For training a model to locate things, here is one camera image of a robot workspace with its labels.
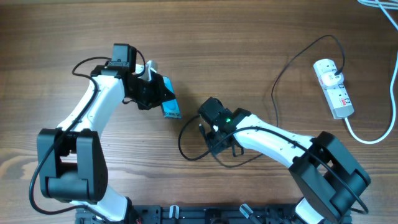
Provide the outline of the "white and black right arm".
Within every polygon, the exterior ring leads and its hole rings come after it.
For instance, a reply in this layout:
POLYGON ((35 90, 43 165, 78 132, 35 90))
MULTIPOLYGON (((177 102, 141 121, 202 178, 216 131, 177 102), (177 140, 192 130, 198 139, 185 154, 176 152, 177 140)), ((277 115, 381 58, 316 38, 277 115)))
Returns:
POLYGON ((369 174, 333 134, 317 137, 291 133, 248 110, 230 111, 210 97, 198 109, 211 131, 210 153, 239 147, 259 152, 285 166, 301 193, 295 212, 305 223, 340 223, 370 185, 369 174))

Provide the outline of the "blue Galaxy S25 smartphone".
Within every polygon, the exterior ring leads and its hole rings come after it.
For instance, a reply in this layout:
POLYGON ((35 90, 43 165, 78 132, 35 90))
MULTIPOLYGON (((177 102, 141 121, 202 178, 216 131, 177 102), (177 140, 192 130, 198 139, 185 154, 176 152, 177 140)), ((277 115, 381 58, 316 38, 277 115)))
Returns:
MULTIPOLYGON (((169 77, 163 77, 165 87, 170 90, 172 93, 174 93, 174 89, 172 86, 172 82, 169 77)), ((164 114, 165 118, 173 118, 173 119, 181 119, 182 115, 180 112, 180 108, 177 102, 177 99, 172 99, 169 101, 165 101, 161 105, 162 112, 164 114)))

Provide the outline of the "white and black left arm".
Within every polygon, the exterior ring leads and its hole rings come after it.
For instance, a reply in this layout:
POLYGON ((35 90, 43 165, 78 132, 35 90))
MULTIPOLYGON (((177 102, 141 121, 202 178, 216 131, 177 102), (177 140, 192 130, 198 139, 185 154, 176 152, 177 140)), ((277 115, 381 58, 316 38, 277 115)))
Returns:
POLYGON ((87 75, 89 87, 72 113, 55 129, 40 131, 39 164, 29 185, 34 210, 49 214, 34 200, 39 181, 44 197, 70 203, 69 210, 87 212, 98 223, 142 223, 130 199, 108 185, 101 134, 121 103, 135 102, 140 110, 160 106, 166 118, 182 116, 170 79, 157 73, 153 61, 138 65, 140 55, 129 44, 114 44, 112 56, 87 75))

